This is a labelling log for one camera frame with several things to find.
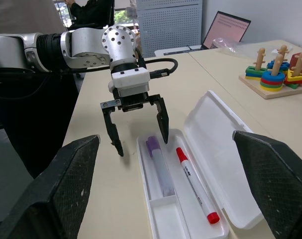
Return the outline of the white plastic pencil case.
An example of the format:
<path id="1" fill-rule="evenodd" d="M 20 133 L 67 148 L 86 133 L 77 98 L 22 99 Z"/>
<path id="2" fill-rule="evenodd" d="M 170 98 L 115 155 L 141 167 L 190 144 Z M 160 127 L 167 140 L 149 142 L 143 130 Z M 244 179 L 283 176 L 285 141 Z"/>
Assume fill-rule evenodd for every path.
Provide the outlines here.
<path id="1" fill-rule="evenodd" d="M 263 219 L 253 198 L 233 132 L 250 128 L 216 95 L 207 91 L 184 122 L 171 129 L 165 144 L 158 132 L 137 139 L 137 152 L 153 239 L 227 239 L 229 226 L 250 230 Z M 175 195 L 163 197 L 146 140 L 156 136 Z M 190 160 L 220 220 L 204 215 L 178 159 L 180 147 Z"/>

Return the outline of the wooden toy base board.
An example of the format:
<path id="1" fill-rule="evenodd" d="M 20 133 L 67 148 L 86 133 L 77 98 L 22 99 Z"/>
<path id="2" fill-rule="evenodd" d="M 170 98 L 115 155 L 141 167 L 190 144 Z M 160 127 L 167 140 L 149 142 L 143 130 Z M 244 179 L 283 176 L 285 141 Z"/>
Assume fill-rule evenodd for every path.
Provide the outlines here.
<path id="1" fill-rule="evenodd" d="M 261 88 L 259 81 L 248 80 L 245 78 L 244 75 L 239 75 L 239 80 L 266 100 L 302 94 L 302 84 L 297 89 L 292 89 L 290 87 L 283 85 L 283 88 L 281 90 L 273 92 L 273 91 L 264 90 L 263 88 Z"/>

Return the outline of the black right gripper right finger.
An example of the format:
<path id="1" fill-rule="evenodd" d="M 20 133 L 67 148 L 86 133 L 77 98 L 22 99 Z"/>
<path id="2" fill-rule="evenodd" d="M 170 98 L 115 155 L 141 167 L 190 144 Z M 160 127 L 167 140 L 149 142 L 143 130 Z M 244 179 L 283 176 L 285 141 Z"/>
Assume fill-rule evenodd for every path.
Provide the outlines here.
<path id="1" fill-rule="evenodd" d="M 285 143 L 236 130 L 250 191 L 276 239 L 302 239 L 302 159 Z"/>

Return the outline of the square toy block stack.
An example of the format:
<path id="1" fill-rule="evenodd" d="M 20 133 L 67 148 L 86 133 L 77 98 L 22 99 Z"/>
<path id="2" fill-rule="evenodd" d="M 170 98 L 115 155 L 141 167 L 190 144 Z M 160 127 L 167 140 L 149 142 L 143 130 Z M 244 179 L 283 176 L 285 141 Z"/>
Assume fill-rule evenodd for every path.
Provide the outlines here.
<path id="1" fill-rule="evenodd" d="M 256 70 L 255 66 L 248 66 L 245 70 L 245 78 L 248 80 L 260 80 L 264 72 L 267 72 L 266 68 Z"/>

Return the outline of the open laptop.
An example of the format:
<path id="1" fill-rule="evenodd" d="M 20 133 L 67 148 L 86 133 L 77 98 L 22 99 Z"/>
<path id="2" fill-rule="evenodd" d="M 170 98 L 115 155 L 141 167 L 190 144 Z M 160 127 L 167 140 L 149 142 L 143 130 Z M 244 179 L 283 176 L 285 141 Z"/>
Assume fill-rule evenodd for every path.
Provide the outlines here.
<path id="1" fill-rule="evenodd" d="M 157 52 L 160 53 L 160 55 L 166 56 L 200 50 L 209 50 L 216 47 L 213 41 L 217 40 L 218 38 L 238 43 L 242 40 L 250 24 L 251 20 L 218 11 L 201 46 L 172 48 L 158 50 Z"/>

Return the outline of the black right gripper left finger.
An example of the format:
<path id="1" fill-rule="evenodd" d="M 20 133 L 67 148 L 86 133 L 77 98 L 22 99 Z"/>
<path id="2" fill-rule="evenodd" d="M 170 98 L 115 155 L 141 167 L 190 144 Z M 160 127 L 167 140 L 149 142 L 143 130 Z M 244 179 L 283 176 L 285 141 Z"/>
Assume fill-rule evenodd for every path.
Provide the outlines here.
<path id="1" fill-rule="evenodd" d="M 99 145 L 90 135 L 60 148 L 0 223 L 0 239 L 77 239 Z"/>

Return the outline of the wooden toy peg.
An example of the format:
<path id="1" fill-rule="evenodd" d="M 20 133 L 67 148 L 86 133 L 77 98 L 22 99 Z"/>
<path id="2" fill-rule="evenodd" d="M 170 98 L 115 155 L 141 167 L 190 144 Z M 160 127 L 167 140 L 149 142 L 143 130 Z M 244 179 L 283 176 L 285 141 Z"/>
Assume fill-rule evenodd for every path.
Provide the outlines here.
<path id="1" fill-rule="evenodd" d="M 302 73 L 302 52 L 299 56 L 296 56 L 296 58 L 298 59 L 298 61 L 296 65 L 291 68 L 291 70 L 293 71 L 293 76 L 299 76 L 300 73 Z"/>
<path id="2" fill-rule="evenodd" d="M 289 53 L 287 45 L 282 45 L 279 49 L 277 49 L 278 54 L 283 56 L 283 61 L 287 61 L 285 55 Z"/>
<path id="3" fill-rule="evenodd" d="M 270 70 L 271 71 L 271 76 L 277 76 L 279 71 L 280 71 L 280 67 L 281 64 L 283 62 L 283 55 L 282 54 L 278 54 L 278 56 L 275 58 L 274 60 L 274 65 L 273 68 Z"/>
<path id="4" fill-rule="evenodd" d="M 255 65 L 255 70 L 256 71 L 261 70 L 262 64 L 265 63 L 265 61 L 263 60 L 265 56 L 266 56 L 265 48 L 260 48 L 257 52 L 257 59 L 253 63 Z"/>

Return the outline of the triangular toy block stack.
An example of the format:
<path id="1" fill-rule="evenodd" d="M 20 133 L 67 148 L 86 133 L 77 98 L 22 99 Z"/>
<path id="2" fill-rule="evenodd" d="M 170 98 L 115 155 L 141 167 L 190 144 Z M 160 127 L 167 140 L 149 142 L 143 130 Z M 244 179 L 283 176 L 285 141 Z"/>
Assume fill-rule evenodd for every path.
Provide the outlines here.
<path id="1" fill-rule="evenodd" d="M 293 71 L 288 70 L 284 84 L 292 89 L 297 89 L 302 84 L 302 73 L 299 76 L 293 76 Z"/>

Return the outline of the white perforated panel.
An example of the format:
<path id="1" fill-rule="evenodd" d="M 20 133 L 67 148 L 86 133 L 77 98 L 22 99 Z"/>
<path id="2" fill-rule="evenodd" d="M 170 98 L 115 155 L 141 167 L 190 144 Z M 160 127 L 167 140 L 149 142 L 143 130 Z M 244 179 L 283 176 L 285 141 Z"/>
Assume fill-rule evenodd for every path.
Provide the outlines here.
<path id="1" fill-rule="evenodd" d="M 136 0 L 142 54 L 201 44 L 203 0 Z"/>

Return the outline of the person in black clothes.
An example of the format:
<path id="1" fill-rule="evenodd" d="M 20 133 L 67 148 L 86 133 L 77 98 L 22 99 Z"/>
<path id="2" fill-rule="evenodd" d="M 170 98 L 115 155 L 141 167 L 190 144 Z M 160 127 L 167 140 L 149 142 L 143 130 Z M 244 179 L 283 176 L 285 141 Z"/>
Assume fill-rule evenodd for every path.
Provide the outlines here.
<path id="1" fill-rule="evenodd" d="M 75 0 L 64 0 L 75 18 L 74 25 L 95 24 L 97 27 L 110 25 L 114 16 L 114 0 L 88 0 L 80 6 Z"/>

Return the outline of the red marker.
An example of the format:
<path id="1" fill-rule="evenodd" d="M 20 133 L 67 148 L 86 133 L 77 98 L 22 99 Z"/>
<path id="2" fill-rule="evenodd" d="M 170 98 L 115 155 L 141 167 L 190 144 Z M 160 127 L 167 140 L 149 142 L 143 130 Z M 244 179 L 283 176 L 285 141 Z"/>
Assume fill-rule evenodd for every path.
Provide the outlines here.
<path id="1" fill-rule="evenodd" d="M 179 158 L 183 171 L 189 181 L 189 184 L 195 194 L 195 197 L 206 216 L 208 222 L 213 225 L 219 222 L 220 217 L 206 191 L 204 190 L 196 172 L 194 171 L 190 160 L 184 154 L 183 150 L 178 147 L 176 153 Z"/>

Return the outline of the clear plastic bag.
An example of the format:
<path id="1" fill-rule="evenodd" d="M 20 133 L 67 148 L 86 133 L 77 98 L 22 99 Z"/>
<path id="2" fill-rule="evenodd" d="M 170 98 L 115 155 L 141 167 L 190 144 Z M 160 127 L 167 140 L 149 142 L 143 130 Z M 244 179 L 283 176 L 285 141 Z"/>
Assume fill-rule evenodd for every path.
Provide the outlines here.
<path id="1" fill-rule="evenodd" d="M 229 38 L 219 37 L 212 41 L 210 49 L 220 49 L 227 53 L 242 54 L 243 48 L 240 42 L 234 41 Z"/>

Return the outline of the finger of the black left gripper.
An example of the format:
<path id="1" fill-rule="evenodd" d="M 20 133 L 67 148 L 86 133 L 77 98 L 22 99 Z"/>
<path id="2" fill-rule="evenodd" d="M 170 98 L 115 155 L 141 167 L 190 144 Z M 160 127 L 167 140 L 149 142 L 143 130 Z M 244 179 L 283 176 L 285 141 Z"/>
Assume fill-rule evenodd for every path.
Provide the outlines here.
<path id="1" fill-rule="evenodd" d="M 165 144 L 168 143 L 169 138 L 169 116 L 167 113 L 166 105 L 162 97 L 150 97 L 150 104 L 157 107 L 157 121 L 159 129 Z"/>
<path id="2" fill-rule="evenodd" d="M 116 125 L 111 121 L 111 116 L 110 116 L 110 114 L 114 111 L 115 111 L 115 107 L 108 107 L 102 109 L 106 130 L 111 140 L 111 144 L 116 148 L 118 155 L 123 157 L 124 152 L 121 145 L 121 141 L 119 139 L 118 131 Z"/>

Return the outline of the purple marker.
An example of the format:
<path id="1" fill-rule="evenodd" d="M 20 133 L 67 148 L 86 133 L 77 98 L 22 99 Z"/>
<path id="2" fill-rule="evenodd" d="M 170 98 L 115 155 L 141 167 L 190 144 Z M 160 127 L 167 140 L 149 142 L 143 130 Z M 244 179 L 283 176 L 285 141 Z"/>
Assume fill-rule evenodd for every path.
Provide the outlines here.
<path id="1" fill-rule="evenodd" d="M 150 157 L 153 160 L 163 197 L 175 195 L 174 185 L 157 137 L 148 137 L 146 140 L 146 146 L 148 148 Z"/>

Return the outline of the black bulky shape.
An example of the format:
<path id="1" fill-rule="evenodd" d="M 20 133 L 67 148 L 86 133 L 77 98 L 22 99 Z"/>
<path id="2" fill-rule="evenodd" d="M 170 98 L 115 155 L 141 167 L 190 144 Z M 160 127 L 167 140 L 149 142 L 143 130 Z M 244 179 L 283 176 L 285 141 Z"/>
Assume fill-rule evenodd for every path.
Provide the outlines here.
<path id="1" fill-rule="evenodd" d="M 78 95 L 71 75 L 0 83 L 0 121 L 33 178 L 62 147 Z"/>

